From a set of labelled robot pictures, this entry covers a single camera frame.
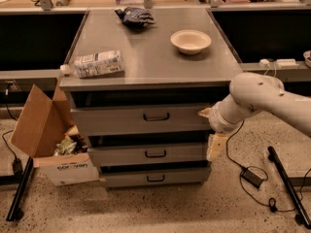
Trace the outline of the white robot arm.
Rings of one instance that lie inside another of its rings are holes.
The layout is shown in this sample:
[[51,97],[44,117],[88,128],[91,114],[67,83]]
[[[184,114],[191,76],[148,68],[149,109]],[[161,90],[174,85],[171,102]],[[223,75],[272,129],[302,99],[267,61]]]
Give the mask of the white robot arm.
[[198,112],[208,119],[215,131],[208,138],[207,160],[217,158],[225,149],[228,135],[239,128],[245,118],[261,111],[269,112],[311,136],[311,98],[286,91],[275,77],[242,73],[231,80],[229,94],[223,101]]

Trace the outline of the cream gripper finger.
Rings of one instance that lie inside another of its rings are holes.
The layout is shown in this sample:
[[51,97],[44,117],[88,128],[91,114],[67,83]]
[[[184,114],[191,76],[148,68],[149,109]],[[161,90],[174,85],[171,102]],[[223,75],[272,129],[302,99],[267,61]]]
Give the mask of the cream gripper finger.
[[228,137],[226,134],[215,133],[208,138],[207,160],[214,161],[219,154],[225,149]]

